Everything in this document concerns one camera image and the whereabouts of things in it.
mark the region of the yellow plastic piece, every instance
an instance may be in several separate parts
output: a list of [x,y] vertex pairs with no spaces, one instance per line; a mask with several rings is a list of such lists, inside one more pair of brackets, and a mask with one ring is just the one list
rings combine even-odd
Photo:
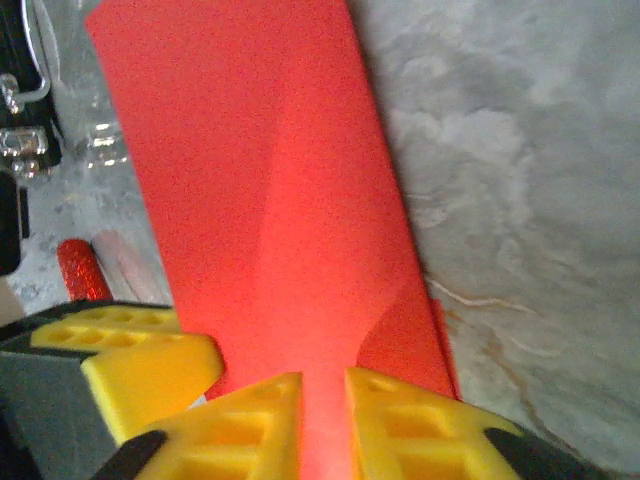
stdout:
[[483,431],[502,417],[362,368],[347,370],[356,480],[518,480]]
[[136,480],[297,479],[301,379],[286,373],[149,426],[169,439]]
[[93,398],[118,444],[187,409],[224,364],[204,335],[174,335],[113,348],[82,362]]
[[168,309],[84,310],[35,330],[31,346],[97,353],[81,368],[119,445],[187,409],[224,371],[215,343],[181,333]]

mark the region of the grey marble surface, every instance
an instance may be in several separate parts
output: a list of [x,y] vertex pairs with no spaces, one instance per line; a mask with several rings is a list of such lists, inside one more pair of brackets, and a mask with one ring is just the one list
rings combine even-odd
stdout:
[[[640,3],[351,7],[465,400],[640,478]],[[28,311],[69,236],[117,227],[162,276],[128,163],[32,192]]]

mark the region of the red sheet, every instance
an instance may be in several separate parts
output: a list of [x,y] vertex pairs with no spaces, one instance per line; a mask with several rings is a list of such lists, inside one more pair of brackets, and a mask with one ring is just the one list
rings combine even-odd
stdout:
[[302,478],[349,478],[345,367],[455,379],[345,4],[106,0],[88,27],[218,392],[302,371]]

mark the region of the red paper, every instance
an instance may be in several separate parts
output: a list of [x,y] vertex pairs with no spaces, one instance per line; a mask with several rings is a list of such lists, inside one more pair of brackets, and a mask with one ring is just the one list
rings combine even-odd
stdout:
[[107,0],[89,30],[218,392],[302,371],[302,478],[350,478],[345,367],[455,380],[346,6]]

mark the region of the red glitter tube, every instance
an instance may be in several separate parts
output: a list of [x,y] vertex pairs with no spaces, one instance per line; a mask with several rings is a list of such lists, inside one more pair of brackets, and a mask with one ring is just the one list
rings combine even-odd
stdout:
[[73,300],[113,300],[89,243],[70,238],[58,246],[58,263]]

